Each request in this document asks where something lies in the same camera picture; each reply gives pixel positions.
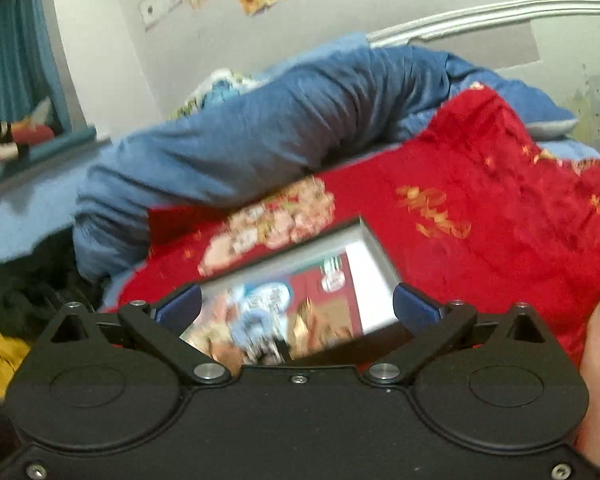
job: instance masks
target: circular cover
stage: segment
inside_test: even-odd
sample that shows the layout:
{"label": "circular cover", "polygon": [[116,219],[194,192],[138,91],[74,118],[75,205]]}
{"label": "circular cover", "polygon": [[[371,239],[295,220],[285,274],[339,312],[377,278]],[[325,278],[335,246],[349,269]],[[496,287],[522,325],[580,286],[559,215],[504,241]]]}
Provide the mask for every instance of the circular cover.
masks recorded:
{"label": "circular cover", "polygon": [[489,352],[443,356],[414,384],[414,399],[432,425],[455,440],[497,452],[554,444],[582,421],[588,393],[575,370],[542,353]]}
{"label": "circular cover", "polygon": [[178,403],[175,373],[127,349],[72,343],[35,354],[7,394],[17,430],[61,449],[107,449],[137,440]]}

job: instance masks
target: silver rivet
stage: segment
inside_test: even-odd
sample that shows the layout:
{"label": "silver rivet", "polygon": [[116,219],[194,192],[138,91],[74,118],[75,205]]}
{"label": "silver rivet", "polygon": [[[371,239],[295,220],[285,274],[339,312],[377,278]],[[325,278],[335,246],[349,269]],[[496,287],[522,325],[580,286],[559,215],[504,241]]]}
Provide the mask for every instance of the silver rivet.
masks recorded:
{"label": "silver rivet", "polygon": [[226,372],[226,368],[218,363],[204,363],[203,365],[198,365],[193,370],[193,373],[200,379],[204,379],[205,381],[214,381],[222,377]]}
{"label": "silver rivet", "polygon": [[40,464],[29,464],[26,473],[31,480],[45,480],[46,478],[46,469]]}
{"label": "silver rivet", "polygon": [[379,381],[390,381],[400,375],[400,368],[389,363],[380,363],[369,368],[369,375]]}
{"label": "silver rivet", "polygon": [[571,466],[569,464],[558,464],[551,471],[551,478],[554,480],[567,480],[571,476]]}

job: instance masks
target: blue blanket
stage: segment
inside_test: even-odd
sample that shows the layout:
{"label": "blue blanket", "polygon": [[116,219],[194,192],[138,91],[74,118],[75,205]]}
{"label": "blue blanket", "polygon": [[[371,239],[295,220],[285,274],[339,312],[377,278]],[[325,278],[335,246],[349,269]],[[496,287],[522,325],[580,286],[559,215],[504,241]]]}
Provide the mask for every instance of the blue blanket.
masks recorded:
{"label": "blue blanket", "polygon": [[361,48],[300,64],[249,94],[133,134],[104,153],[78,190],[78,269],[95,280],[144,259],[150,207],[250,202],[320,170],[331,155],[411,139],[475,81],[496,89],[525,124],[539,124],[539,140],[576,122],[543,92],[444,52]]}

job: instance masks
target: electrical outlet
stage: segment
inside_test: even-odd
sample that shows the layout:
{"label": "electrical outlet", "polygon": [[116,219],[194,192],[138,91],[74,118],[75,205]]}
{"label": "electrical outlet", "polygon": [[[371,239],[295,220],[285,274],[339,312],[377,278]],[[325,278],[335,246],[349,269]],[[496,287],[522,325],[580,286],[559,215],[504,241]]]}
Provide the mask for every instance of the electrical outlet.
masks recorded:
{"label": "electrical outlet", "polygon": [[145,30],[153,27],[181,3],[182,0],[140,0],[140,14]]}

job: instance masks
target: blue curtain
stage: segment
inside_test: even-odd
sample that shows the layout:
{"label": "blue curtain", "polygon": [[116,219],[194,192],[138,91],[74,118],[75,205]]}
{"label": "blue curtain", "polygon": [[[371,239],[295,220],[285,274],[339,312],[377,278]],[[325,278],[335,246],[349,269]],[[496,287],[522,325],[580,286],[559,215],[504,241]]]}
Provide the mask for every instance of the blue curtain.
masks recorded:
{"label": "blue curtain", "polygon": [[0,0],[0,121],[22,120],[47,96],[70,131],[42,0]]}

